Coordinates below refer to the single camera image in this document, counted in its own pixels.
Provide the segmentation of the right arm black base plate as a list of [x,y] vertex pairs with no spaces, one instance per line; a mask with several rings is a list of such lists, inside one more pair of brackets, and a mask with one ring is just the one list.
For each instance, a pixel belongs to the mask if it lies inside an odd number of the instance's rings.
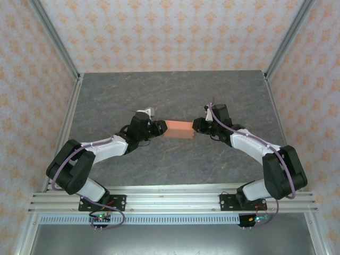
[[267,203],[265,199],[249,201],[240,194],[227,194],[227,193],[220,194],[219,205],[221,211],[267,210]]

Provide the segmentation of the aluminium mounting rail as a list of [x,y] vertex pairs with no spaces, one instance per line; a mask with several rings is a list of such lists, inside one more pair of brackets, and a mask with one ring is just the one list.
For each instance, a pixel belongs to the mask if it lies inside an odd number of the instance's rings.
[[[114,186],[112,194],[126,195],[126,213],[219,213],[221,194],[235,192],[234,186],[222,184],[203,185],[156,185],[156,186]],[[78,210],[80,197],[65,192],[49,190],[35,193],[28,211],[31,213],[74,213]],[[274,213],[318,212],[312,192],[300,191],[295,199],[282,199],[276,203],[273,198],[266,200],[267,211]]]

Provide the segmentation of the aluminium frame post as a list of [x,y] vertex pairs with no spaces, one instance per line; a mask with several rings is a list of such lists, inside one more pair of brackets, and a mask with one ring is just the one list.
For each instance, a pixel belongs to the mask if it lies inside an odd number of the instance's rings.
[[286,35],[284,36],[278,50],[276,51],[273,59],[271,60],[268,69],[264,72],[264,77],[266,81],[269,81],[270,78],[274,75],[276,69],[284,58],[287,50],[289,49],[291,43],[293,42],[297,32],[300,27],[303,25],[304,20],[310,13],[311,8],[313,7],[316,0],[303,0],[303,3],[298,10],[293,22],[291,23]]
[[66,68],[70,72],[71,76],[78,80],[80,73],[77,70],[74,62],[72,61],[64,43],[62,42],[55,26],[53,25],[47,11],[45,10],[42,2],[40,0],[28,0],[28,3],[36,13],[38,19],[40,20],[42,26],[44,27],[46,33],[50,37],[52,43],[54,44],[57,52],[59,53],[61,59],[63,60]]

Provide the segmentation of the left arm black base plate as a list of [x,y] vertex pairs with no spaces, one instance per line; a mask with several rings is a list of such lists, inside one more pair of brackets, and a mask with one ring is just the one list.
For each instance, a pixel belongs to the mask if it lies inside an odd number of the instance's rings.
[[[119,194],[119,195],[106,195],[103,199],[99,200],[98,203],[104,204],[116,209],[119,209],[120,211],[125,210],[126,205],[126,195]],[[78,206],[78,211],[110,211],[109,208],[95,205],[85,198],[81,198]]]

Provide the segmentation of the orange paper box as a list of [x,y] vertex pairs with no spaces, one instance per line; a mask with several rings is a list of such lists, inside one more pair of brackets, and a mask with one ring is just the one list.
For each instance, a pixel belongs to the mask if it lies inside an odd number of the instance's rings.
[[166,120],[165,123],[167,130],[164,133],[164,137],[193,139],[195,130],[192,128],[192,122]]

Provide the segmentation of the grey metal sheet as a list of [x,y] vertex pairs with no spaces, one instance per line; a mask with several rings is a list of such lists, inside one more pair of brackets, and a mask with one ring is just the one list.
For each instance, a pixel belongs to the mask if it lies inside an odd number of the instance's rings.
[[40,225],[30,255],[316,255],[305,227]]

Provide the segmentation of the aluminium table side rail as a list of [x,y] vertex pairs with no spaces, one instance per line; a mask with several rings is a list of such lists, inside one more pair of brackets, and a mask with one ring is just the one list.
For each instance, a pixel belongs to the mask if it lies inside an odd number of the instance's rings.
[[274,95],[274,89],[272,88],[269,78],[265,73],[263,74],[263,80],[270,101],[269,117],[271,117],[271,114],[275,115],[275,117],[269,118],[269,122],[264,122],[266,129],[268,129],[266,136],[272,133],[274,134],[274,137],[268,139],[268,141],[273,144],[280,145],[281,147],[292,145],[292,143],[289,142],[287,138],[283,115],[279,112],[279,105]]
[[57,156],[57,154],[59,153],[59,151],[61,150],[61,148],[64,146],[64,144],[67,142],[69,138],[83,78],[84,78],[84,73],[80,73],[79,77],[76,79],[74,83],[74,87],[72,90],[72,94],[70,96],[67,111],[63,119],[62,128],[59,133],[58,143],[56,146],[54,157]]

